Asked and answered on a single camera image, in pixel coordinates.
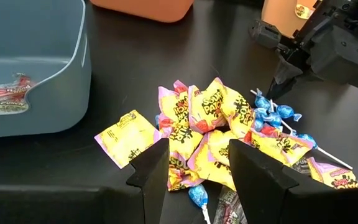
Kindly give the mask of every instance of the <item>candy pile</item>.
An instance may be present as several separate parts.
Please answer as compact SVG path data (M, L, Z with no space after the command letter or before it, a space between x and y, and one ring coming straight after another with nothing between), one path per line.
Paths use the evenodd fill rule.
M13 83L0 85L0 113L25 111L29 106L24 95L34 82L27 75L17 73Z
M286 125L283 119L298 121L300 114L289 106L273 104L260 91L256 95L257 108L253 109L241 94L224 86L219 78L203 91L176 81L173 90L158 88L159 131L137 111L132 111L95 139L122 168L160 138L169 138L169 191L195 187L204 180L235 191L228 158L230 139L239 139L337 189L358 187L350 170L331 165L327 168L313 158L303 158L317 148L313 138L296 135L292 129L290 134L282 130L282 124ZM228 131L223 131L221 126L228 126ZM326 173L334 180L328 180Z

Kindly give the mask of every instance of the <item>black table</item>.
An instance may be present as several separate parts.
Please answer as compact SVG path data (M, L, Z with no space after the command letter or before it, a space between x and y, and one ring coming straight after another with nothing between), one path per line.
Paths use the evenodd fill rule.
M117 166L93 136L137 109L150 122L159 113L157 87L182 82L206 88L214 77L252 101L266 91L278 62L252 43L247 26L260 9L196 1L174 24L127 16L88 4L93 80L89 109L73 128L55 134L0 138L0 184L93 185L114 182ZM328 152L354 166L358 176L358 89L304 83L277 101L303 114L291 125L314 136ZM219 184L208 182L214 217ZM167 193L161 223L204 223L187 191Z

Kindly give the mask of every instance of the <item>plastic tray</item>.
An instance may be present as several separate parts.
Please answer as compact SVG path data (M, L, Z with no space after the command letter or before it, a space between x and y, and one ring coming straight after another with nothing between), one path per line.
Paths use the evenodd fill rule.
M24 73L37 84L29 109L0 113L0 136L68 129L88 107L91 64L82 0L0 1L0 84Z

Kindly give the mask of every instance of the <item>lollipop stick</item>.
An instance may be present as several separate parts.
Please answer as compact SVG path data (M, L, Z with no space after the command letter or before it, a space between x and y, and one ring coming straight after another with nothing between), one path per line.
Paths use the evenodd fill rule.
M254 90L251 90L250 92L251 92L252 94L254 94L255 96L257 95L257 93L256 93ZM271 104L273 104L273 106L274 106L275 108L277 107L277 104L273 103L273 101L271 101ZM293 129L292 129L289 125L287 125L287 123L286 123L285 121L281 120L281 123L282 123L286 128L288 128L288 130L290 130L291 133L293 132ZM353 167L351 167L349 164L347 164L347 163L343 162L342 160L338 159L337 157L331 155L330 153L326 152L324 149L321 149L320 147L317 147L317 150L320 151L320 152L322 152L324 155L326 155L326 156L332 158L332 159L335 160L336 162L342 164L343 166L347 167L348 169L350 169L350 170L353 169Z

